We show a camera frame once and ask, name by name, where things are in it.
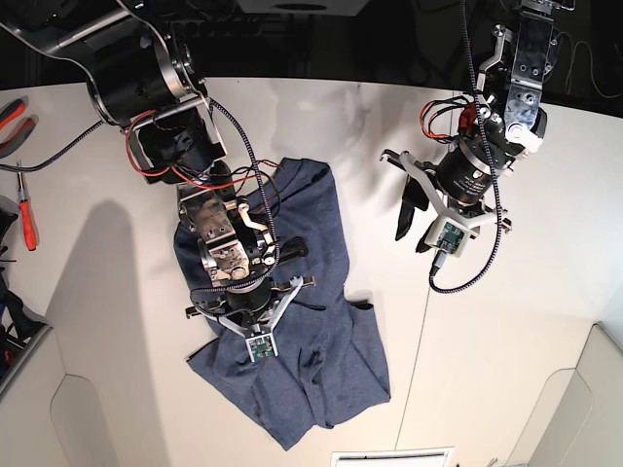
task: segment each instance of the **fabric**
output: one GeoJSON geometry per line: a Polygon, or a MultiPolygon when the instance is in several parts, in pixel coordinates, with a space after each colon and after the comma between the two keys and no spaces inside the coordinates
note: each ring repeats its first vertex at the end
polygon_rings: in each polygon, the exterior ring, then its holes
{"type": "MultiPolygon", "coordinates": [[[[296,300],[326,310],[291,304],[275,328],[279,356],[256,363],[242,337],[208,321],[218,338],[189,364],[290,449],[312,426],[332,428],[389,401],[390,395],[374,310],[344,297],[348,253],[329,166],[285,159],[275,182],[282,197],[275,218],[279,243],[302,236],[310,254],[279,265],[273,277],[287,282],[296,275],[313,275],[316,286],[302,289],[296,300]]],[[[261,205],[257,192],[248,199],[251,206],[261,205]]],[[[209,285],[197,239],[181,225],[175,234],[177,258],[191,289],[209,285]]]]}

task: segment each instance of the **green circuit board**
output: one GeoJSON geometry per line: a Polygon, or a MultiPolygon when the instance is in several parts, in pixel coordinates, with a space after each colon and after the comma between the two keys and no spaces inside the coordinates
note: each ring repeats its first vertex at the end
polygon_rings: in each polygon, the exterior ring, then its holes
{"type": "Polygon", "coordinates": [[[455,254],[464,237],[464,231],[447,222],[437,238],[437,248],[449,255],[455,254]]]}

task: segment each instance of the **white panel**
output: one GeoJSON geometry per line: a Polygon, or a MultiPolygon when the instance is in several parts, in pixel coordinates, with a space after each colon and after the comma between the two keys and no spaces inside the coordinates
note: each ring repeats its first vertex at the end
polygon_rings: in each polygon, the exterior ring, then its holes
{"type": "Polygon", "coordinates": [[[333,452],[331,467],[450,467],[454,448],[333,452]]]}
{"type": "Polygon", "coordinates": [[[49,331],[0,396],[0,464],[70,467],[50,419],[50,402],[64,377],[49,331]]]}
{"type": "Polygon", "coordinates": [[[530,419],[526,423],[524,431],[522,431],[522,436],[508,458],[506,465],[527,464],[531,459],[545,434],[545,430],[547,430],[552,421],[552,417],[556,413],[574,374],[575,370],[560,370],[547,379],[543,391],[538,396],[538,402],[532,410],[530,419]]]}
{"type": "Polygon", "coordinates": [[[593,393],[593,409],[561,467],[619,467],[623,440],[623,351],[601,327],[595,326],[577,371],[593,393]]]}
{"type": "Polygon", "coordinates": [[[531,467],[561,465],[593,409],[593,395],[579,373],[574,373],[560,406],[552,417],[534,455],[531,467]]]}
{"type": "Polygon", "coordinates": [[[52,399],[50,413],[72,467],[120,467],[92,382],[66,376],[52,399]]]}
{"type": "Polygon", "coordinates": [[[444,467],[445,456],[393,459],[341,459],[336,467],[444,467]]]}

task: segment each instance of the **red handle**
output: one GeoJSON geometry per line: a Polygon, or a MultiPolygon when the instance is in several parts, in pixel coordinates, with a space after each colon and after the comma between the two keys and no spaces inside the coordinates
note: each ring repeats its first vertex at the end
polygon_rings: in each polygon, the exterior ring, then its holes
{"type": "Polygon", "coordinates": [[[35,230],[32,228],[30,209],[28,207],[28,201],[22,201],[19,203],[19,210],[21,211],[21,224],[23,225],[23,239],[26,242],[26,248],[28,248],[28,251],[32,251],[37,248],[37,237],[35,236],[35,230]]]}

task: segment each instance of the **screw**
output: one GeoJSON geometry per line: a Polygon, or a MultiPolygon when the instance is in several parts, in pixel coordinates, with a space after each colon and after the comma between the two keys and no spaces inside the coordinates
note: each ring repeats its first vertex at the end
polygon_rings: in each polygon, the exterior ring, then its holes
{"type": "Polygon", "coordinates": [[[506,32],[506,28],[503,24],[496,24],[494,26],[494,29],[492,30],[492,33],[495,37],[502,37],[504,35],[504,32],[506,32]]]}
{"type": "Polygon", "coordinates": [[[243,279],[246,276],[246,271],[244,270],[244,268],[234,268],[234,270],[232,270],[232,279],[233,280],[239,280],[239,279],[243,279]]]}
{"type": "Polygon", "coordinates": [[[513,138],[520,138],[523,132],[524,129],[519,124],[511,125],[508,129],[508,134],[510,134],[513,138]]]}

